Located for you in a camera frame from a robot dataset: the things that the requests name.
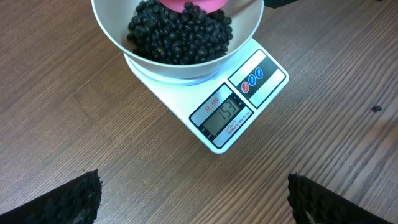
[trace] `red button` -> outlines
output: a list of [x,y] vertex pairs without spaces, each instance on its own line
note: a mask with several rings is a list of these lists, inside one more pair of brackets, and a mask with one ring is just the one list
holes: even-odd
[[242,92],[248,93],[249,89],[250,89],[249,83],[246,81],[242,82]]

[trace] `blue button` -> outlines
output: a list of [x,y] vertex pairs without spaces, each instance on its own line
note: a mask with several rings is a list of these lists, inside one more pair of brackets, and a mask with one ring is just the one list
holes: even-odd
[[262,78],[262,69],[261,68],[256,68],[256,77],[258,79]]
[[254,75],[249,75],[249,84],[251,86],[254,86],[256,82],[257,82],[256,77]]

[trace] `bowl rim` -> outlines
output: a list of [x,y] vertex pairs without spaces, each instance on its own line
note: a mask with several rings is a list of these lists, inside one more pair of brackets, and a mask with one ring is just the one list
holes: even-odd
[[106,35],[117,47],[119,47],[123,52],[127,53],[128,55],[130,55],[130,56],[132,56],[132,57],[136,57],[136,58],[138,58],[138,59],[140,59],[140,60],[143,60],[144,62],[151,63],[151,64],[154,64],[154,65],[163,66],[163,67],[168,67],[168,68],[196,68],[196,67],[201,67],[201,66],[204,66],[204,65],[210,65],[210,64],[212,64],[212,63],[219,62],[219,61],[223,60],[224,58],[229,57],[230,55],[232,55],[232,54],[234,54],[235,52],[237,52],[241,47],[243,47],[243,45],[245,45],[245,44],[250,40],[250,38],[253,37],[254,33],[257,31],[257,29],[258,29],[258,27],[259,27],[259,25],[260,25],[260,23],[261,23],[262,15],[263,15],[263,13],[264,13],[264,4],[261,4],[261,11],[260,11],[259,19],[257,20],[257,24],[256,24],[256,26],[254,27],[253,31],[251,32],[250,36],[249,36],[241,45],[239,45],[235,50],[231,51],[230,53],[228,53],[228,54],[226,54],[226,55],[224,55],[224,56],[222,56],[222,57],[220,57],[220,58],[218,58],[218,59],[209,61],[209,62],[198,63],[198,64],[193,64],[193,65],[170,65],[170,64],[166,64],[166,63],[155,62],[155,61],[152,61],[152,60],[143,58],[143,57],[141,57],[141,56],[138,56],[138,55],[132,53],[132,52],[131,52],[130,50],[128,50],[127,48],[123,47],[123,46],[122,46],[121,44],[119,44],[117,41],[115,41],[115,40],[112,38],[112,36],[106,31],[105,27],[102,25],[102,23],[101,23],[101,21],[100,21],[98,15],[97,15],[97,10],[96,10],[96,8],[95,8],[95,3],[94,3],[94,1],[95,1],[95,0],[91,0],[91,5],[92,5],[92,7],[93,7],[95,19],[97,20],[97,23],[99,24],[99,26],[101,27],[101,29],[102,29],[102,31],[105,33],[105,35]]

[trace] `black beans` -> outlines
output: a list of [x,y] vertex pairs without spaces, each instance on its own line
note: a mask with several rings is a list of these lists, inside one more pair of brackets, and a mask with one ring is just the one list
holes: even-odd
[[206,11],[186,2],[182,14],[167,9],[160,0],[141,1],[128,24],[133,53],[160,63],[190,65],[226,55],[233,39],[230,17],[222,10]]

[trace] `scale control panel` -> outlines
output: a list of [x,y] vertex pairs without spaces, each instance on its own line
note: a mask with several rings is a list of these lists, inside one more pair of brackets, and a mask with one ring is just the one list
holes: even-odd
[[263,103],[275,97],[272,93],[276,89],[280,91],[278,86],[285,84],[287,75],[273,58],[258,49],[227,78],[189,117],[217,149],[223,148],[247,121],[254,121],[265,109]]

